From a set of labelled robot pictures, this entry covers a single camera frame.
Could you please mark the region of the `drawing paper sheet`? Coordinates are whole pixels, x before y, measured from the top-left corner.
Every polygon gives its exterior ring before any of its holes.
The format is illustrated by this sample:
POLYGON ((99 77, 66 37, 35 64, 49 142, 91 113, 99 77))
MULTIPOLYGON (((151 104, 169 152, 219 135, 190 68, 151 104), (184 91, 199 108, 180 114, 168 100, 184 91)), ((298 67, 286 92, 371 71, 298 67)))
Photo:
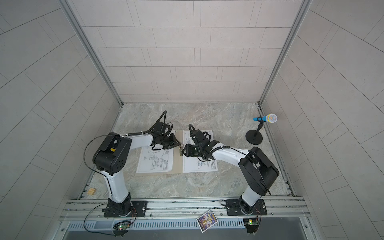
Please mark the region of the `drawing paper sheet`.
MULTIPOLYGON (((183 131, 183 145, 195 145, 190 137, 190 131, 183 131)), ((217 172, 218 165, 216 161, 201 162, 197 157, 183 156, 183 173, 203 173, 203 172, 217 172)))
POLYGON ((137 176, 149 174, 165 174, 173 170, 174 149, 164 150, 156 145, 155 151, 152 147, 142 147, 139 157, 137 176))

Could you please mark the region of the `beige paper folder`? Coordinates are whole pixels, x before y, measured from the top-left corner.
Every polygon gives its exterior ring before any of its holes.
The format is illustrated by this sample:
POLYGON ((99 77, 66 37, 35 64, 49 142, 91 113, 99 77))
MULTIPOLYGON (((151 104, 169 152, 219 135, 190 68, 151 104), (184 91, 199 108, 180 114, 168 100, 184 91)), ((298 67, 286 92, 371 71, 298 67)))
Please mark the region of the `beige paper folder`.
MULTIPOLYGON (((177 140, 181 142, 183 145, 183 131, 181 130, 173 130, 172 133, 176 135, 177 140)), ((173 162, 173 170, 171 172, 165 174, 149 174, 149 175, 141 175, 141 176, 153 176, 153 175, 166 175, 166 174, 181 174, 183 173, 183 156, 180 156, 179 147, 174 149, 174 162, 173 162)))

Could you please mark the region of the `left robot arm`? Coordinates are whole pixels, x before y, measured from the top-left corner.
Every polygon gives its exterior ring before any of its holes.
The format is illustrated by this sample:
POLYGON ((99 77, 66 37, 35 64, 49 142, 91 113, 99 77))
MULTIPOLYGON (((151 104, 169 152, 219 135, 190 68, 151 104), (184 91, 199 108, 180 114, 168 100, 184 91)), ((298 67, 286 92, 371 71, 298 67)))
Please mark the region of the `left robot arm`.
POLYGON ((151 147, 153 151, 156 151, 157 145, 161 146, 160 150, 176 148, 180 142, 172 133, 172 129, 172 123, 156 122, 146 132, 106 135, 93 156, 93 163, 100 174, 106 178, 110 193, 107 207, 102 210, 105 218, 131 217, 134 214, 131 194, 126 187, 123 174, 130 150, 151 147))

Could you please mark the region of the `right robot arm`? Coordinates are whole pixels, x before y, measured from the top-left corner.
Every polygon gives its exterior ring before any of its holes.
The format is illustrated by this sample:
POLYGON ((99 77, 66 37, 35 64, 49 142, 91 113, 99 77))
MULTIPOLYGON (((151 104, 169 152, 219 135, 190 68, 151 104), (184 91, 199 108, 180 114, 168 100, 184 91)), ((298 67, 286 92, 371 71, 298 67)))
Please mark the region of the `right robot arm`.
POLYGON ((223 143, 211 140, 208 132, 202 132, 189 125, 192 144, 185 144, 182 154, 197 158, 201 162, 224 161, 240 168, 248 186, 239 198, 238 209, 245 215, 256 213, 261 207, 259 199, 270 192, 278 176, 279 170, 258 148, 250 150, 236 149, 223 143))

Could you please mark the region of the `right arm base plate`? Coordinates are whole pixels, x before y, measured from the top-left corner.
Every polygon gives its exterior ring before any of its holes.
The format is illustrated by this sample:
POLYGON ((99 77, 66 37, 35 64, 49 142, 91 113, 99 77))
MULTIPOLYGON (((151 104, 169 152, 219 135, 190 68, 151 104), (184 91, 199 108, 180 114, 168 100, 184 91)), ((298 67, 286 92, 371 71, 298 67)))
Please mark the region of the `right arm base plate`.
POLYGON ((266 216, 268 214, 263 199, 259 199, 253 206, 249 206, 241 198, 221 200, 220 203, 226 208, 228 216, 266 216))

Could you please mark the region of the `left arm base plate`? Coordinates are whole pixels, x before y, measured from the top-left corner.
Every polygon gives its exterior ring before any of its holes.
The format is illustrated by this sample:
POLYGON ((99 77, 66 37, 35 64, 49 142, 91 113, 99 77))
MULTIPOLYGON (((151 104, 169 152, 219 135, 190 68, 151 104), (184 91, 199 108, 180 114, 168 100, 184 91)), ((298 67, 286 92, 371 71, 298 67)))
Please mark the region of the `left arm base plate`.
POLYGON ((147 210, 147 201, 127 200, 116 203, 108 199, 107 207, 102 209, 105 218, 144 217, 147 210))

